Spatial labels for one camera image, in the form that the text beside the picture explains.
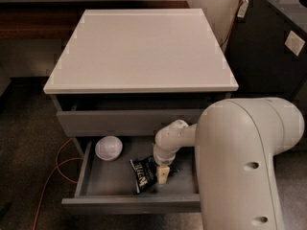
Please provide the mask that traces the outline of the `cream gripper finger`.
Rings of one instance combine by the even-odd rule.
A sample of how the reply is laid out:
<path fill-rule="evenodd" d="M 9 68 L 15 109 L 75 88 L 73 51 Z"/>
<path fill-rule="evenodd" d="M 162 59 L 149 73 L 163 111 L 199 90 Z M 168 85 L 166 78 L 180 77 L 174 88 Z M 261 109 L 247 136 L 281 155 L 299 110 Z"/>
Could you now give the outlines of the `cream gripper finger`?
<path fill-rule="evenodd" d="M 158 166 L 157 167 L 156 177 L 157 177 L 157 182 L 160 185 L 164 185 L 167 183 L 169 172 L 170 172 L 170 168 L 168 166 Z"/>

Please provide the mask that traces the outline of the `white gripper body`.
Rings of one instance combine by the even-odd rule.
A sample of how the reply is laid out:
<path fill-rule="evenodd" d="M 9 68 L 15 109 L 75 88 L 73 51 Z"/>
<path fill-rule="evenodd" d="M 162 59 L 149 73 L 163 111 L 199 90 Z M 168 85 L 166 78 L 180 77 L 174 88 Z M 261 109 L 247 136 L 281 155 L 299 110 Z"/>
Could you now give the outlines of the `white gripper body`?
<path fill-rule="evenodd" d="M 153 146 L 153 158 L 158 166 L 169 166 L 176 158 L 177 149 L 175 147 L 162 148 L 159 145 Z"/>

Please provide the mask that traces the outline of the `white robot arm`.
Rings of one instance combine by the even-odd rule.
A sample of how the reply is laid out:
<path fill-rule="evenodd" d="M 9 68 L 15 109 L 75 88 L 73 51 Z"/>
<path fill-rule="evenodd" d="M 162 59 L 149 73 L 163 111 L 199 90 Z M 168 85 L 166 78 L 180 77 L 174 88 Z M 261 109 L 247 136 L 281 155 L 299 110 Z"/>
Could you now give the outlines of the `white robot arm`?
<path fill-rule="evenodd" d="M 204 230 L 285 230 L 273 158 L 293 148 L 304 128 L 299 109 L 284 99 L 225 99 L 194 125 L 162 128 L 153 157 L 166 166 L 179 149 L 195 149 Z"/>

